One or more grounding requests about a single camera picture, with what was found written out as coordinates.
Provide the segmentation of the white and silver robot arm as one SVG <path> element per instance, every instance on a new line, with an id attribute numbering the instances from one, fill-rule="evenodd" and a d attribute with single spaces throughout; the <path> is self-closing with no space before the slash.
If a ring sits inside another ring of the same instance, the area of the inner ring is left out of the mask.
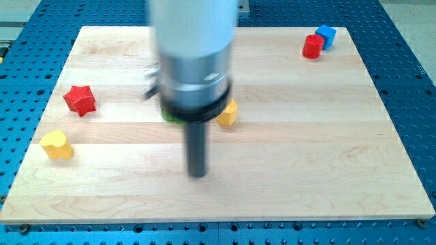
<path id="1" fill-rule="evenodd" d="M 207 173 L 207 123 L 227 106 L 230 51 L 237 23 L 234 0 L 151 0 L 161 108 L 184 123 L 187 171 Z"/>

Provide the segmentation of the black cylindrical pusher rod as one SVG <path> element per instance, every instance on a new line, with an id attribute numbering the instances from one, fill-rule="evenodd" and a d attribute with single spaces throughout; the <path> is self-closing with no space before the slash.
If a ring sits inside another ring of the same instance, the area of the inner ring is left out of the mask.
<path id="1" fill-rule="evenodd" d="M 206 172 L 206 123 L 185 124 L 187 170 L 193 178 L 201 178 Z"/>

